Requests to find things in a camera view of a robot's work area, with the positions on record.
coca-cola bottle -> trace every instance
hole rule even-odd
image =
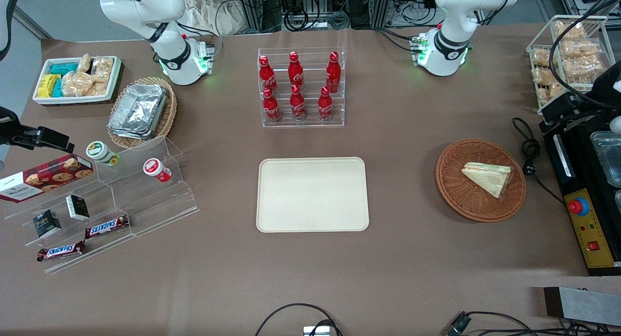
[[[300,89],[304,90],[304,69],[298,60],[297,52],[291,51],[289,53],[289,81],[291,85],[299,85]]]
[[[272,96],[270,88],[263,89],[263,110],[265,117],[271,122],[279,122],[282,119],[278,110],[278,101]]]
[[[321,122],[329,122],[332,120],[332,97],[330,97],[330,89],[327,86],[321,88],[321,96],[319,96],[319,119]]]
[[[260,56],[259,65],[261,66],[261,69],[259,70],[261,85],[263,85],[264,89],[271,89],[272,92],[276,92],[276,90],[278,90],[278,84],[276,84],[276,75],[270,66],[268,56]]]
[[[339,53],[333,51],[330,53],[330,62],[326,68],[326,85],[331,93],[339,90],[341,82],[341,65],[339,64]]]
[[[306,109],[304,109],[304,97],[300,94],[300,86],[295,84],[291,86],[291,112],[293,112],[293,119],[300,122],[306,118]]]

white plastic tray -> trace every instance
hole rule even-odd
[[[76,104],[93,104],[111,99],[113,97],[114,89],[116,88],[121,60],[117,56],[103,57],[114,59],[113,70],[110,74],[110,81],[108,82],[108,87],[106,88],[106,93],[104,95],[82,97],[37,97],[38,87],[41,85],[43,75],[49,74],[49,67],[51,67],[51,65],[80,62],[80,57],[51,58],[49,60],[45,60],[43,69],[41,69],[41,73],[39,73],[37,86],[35,86],[35,91],[33,92],[33,100],[42,106],[71,106]]]
[[[359,232],[368,225],[362,159],[261,162],[257,196],[257,228],[261,232]]]

wicker basket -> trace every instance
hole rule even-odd
[[[477,163],[511,167],[510,179],[500,199],[468,179],[464,164]],[[497,144],[483,140],[461,140],[448,146],[435,167],[435,179],[442,196],[460,214],[482,223],[496,223],[515,215],[526,198],[526,181],[517,161]]]
[[[157,124],[157,128],[155,129],[155,135],[153,135],[153,137],[155,138],[158,136],[168,135],[170,129],[173,127],[173,121],[175,120],[175,115],[177,114],[177,97],[173,92],[173,88],[171,88],[170,84],[168,84],[165,80],[162,80],[160,78],[149,77],[136,80],[133,83],[145,85],[156,84],[168,90],[168,96],[166,97],[166,101],[164,102],[164,110],[162,110],[162,115],[160,115],[160,121]],[[129,88],[129,86],[123,89],[120,95],[118,95],[116,102],[113,106],[113,111],[110,113],[110,117],[112,117],[112,115],[116,111],[118,102],[120,101],[120,98],[123,96],[123,94],[126,92],[127,88]],[[114,135],[110,131],[108,131],[108,135],[110,135],[110,139],[114,142],[115,145],[121,146],[123,148],[132,148],[134,146],[138,146],[138,144],[147,141],[140,139],[130,139],[129,137],[120,137]]]

yellow control panel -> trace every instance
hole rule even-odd
[[[610,248],[586,189],[565,196],[584,260],[589,268],[614,267]]]

brown paper tablecloth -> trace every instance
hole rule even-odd
[[[306,302],[328,310],[346,335],[425,336],[441,333],[461,310],[495,310],[533,327],[557,327],[545,316],[537,287],[621,294],[621,278],[586,276],[568,215],[534,180],[527,180],[520,212],[497,224],[464,219],[435,185],[437,157],[456,140],[490,140],[523,161],[511,118],[537,129],[522,54],[541,26],[479,27],[466,64],[447,78],[413,67],[408,53],[372,31],[227,37],[213,75],[174,86],[179,111],[169,138],[184,151],[183,177],[200,212],[54,275],[42,273],[21,228],[3,224],[0,330],[18,336],[252,335],[273,309]],[[257,49],[335,45],[347,55],[345,127],[262,128]],[[119,56],[126,65],[122,87],[163,76],[144,41],[43,43],[44,58],[86,52]],[[68,133],[81,153],[93,140],[108,140],[110,108],[29,102],[22,122]],[[3,175],[61,154],[14,147]],[[257,230],[262,160],[349,156],[366,163],[367,230]],[[547,155],[536,166],[557,191]],[[313,310],[287,310],[263,332],[299,335],[320,319]],[[477,320],[473,328],[516,326]]]

